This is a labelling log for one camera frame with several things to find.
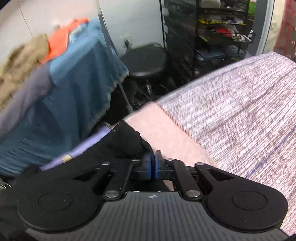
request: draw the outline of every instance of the metal rack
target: metal rack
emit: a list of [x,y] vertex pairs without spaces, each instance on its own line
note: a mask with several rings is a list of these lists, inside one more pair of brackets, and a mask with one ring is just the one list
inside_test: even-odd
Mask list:
[[201,0],[164,0],[164,45],[172,65],[189,82],[240,59],[256,34],[246,26],[250,0],[201,8]]

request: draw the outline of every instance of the blue blanket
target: blue blanket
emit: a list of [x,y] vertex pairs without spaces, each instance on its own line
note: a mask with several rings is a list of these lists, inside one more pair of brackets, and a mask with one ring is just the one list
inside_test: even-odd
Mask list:
[[0,174],[16,176],[74,148],[108,110],[110,93],[127,75],[114,49],[110,60],[99,21],[82,25],[69,40],[67,51],[50,62],[49,94],[0,140]]

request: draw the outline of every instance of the striped bedspread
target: striped bedspread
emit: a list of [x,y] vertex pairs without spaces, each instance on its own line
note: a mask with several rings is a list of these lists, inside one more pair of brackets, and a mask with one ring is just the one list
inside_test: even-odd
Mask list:
[[270,52],[210,73],[158,104],[219,168],[287,198],[296,231],[296,63]]

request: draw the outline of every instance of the orange cloth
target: orange cloth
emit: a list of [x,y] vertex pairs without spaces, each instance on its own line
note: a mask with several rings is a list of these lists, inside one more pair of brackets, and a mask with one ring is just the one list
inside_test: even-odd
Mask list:
[[40,63],[45,64],[47,61],[63,54],[68,47],[68,37],[75,28],[83,23],[88,23],[88,18],[74,19],[72,23],[56,30],[48,39],[48,55],[41,59]]

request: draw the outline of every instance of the crosshair logo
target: crosshair logo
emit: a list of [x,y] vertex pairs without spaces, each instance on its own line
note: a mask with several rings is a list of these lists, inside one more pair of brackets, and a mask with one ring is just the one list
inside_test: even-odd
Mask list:
[[155,194],[151,194],[149,197],[150,197],[151,199],[155,199],[155,198],[157,198],[157,196],[156,196]]

